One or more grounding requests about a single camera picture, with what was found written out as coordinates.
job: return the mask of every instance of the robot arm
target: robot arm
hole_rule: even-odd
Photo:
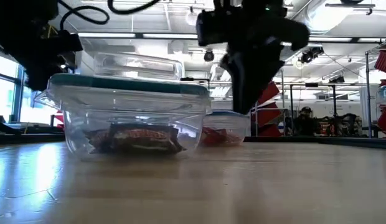
[[[115,14],[128,15],[159,1],[118,10],[113,7],[113,0],[108,0],[108,7]],[[73,9],[62,0],[0,0],[0,46],[26,68],[27,85],[33,90],[46,89],[53,74],[66,72],[62,65],[76,67],[75,52],[83,50],[77,34],[66,30],[50,32],[48,21],[57,16],[58,2],[69,10],[61,23],[71,14],[96,24],[106,24],[110,19],[102,9]],[[223,4],[214,0],[214,5],[214,11],[202,11],[197,18],[199,45],[228,43],[220,65],[232,77],[233,110],[247,114],[284,65],[280,60],[281,42],[291,42],[291,48],[298,50],[308,44],[309,31],[304,24],[285,19],[283,0],[243,0],[241,7],[231,6],[230,0]],[[106,19],[87,18],[78,12],[83,9],[100,11]]]

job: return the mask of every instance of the person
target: person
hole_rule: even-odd
[[[299,116],[294,119],[294,135],[314,136],[319,132],[316,118],[311,117],[312,109],[305,106],[299,112]]]

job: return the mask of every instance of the red object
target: red object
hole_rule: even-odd
[[[280,137],[282,134],[279,131],[279,127],[276,124],[268,124],[264,127],[265,129],[259,131],[259,137]]]
[[[257,125],[259,127],[268,124],[271,120],[277,118],[279,115],[281,115],[281,111],[278,110],[276,106],[276,102],[270,103],[268,105],[262,106],[259,109],[262,108],[274,108],[275,110],[258,110],[257,116],[258,116],[258,122]],[[251,115],[251,121],[255,122],[255,113]]]
[[[386,80],[380,80],[381,81],[381,84],[380,84],[380,86],[379,87],[381,87],[381,86],[385,86],[386,85]]]
[[[386,108],[382,109],[382,114],[377,121],[379,128],[386,134]]]
[[[58,119],[61,123],[64,123],[63,113],[61,111],[57,111],[55,118]]]
[[[386,80],[381,80],[380,87],[384,85],[386,85]],[[382,113],[379,120],[377,121],[377,125],[386,134],[386,105],[380,105],[379,108],[382,109]]]
[[[258,99],[258,105],[261,105],[264,102],[272,99],[274,96],[279,94],[279,92],[280,91],[276,86],[276,84],[274,82],[270,82],[268,84],[268,87],[265,90],[263,90],[262,96]]]
[[[226,129],[203,127],[200,142],[205,146],[234,146],[240,144],[242,140],[234,134],[228,134]]]
[[[386,73],[386,51],[385,50],[380,51],[379,58],[377,59],[377,62],[375,63],[374,67]]]

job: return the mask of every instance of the candy bar wrapper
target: candy bar wrapper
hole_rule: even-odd
[[[112,124],[107,130],[86,133],[91,153],[175,154],[186,150],[177,141],[178,129],[147,124]]]

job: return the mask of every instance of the teal container lid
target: teal container lid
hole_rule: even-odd
[[[236,113],[234,111],[229,111],[229,110],[215,110],[212,112],[212,114],[208,114],[207,116],[238,116],[241,118],[248,117],[248,115]]]
[[[180,83],[160,83],[146,80],[120,80],[67,73],[55,74],[50,78],[52,85],[104,88],[109,90],[131,90],[156,93],[190,94],[209,97],[204,86]]]

